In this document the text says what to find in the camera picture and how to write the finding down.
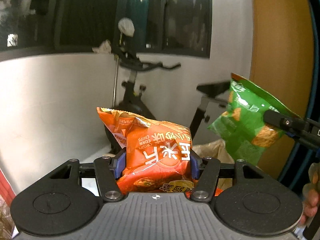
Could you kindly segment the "person's right hand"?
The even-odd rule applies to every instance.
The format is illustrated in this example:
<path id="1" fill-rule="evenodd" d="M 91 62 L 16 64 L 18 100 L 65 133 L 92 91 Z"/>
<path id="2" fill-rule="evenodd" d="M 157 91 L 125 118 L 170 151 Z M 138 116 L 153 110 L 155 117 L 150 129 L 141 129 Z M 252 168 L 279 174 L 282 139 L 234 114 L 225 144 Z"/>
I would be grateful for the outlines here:
<path id="1" fill-rule="evenodd" d="M 319 207 L 319 163 L 311 164 L 308 176 L 310 182 L 303 187 L 303 215 L 300 225 L 304 225 L 308 218 L 314 217 Z"/>

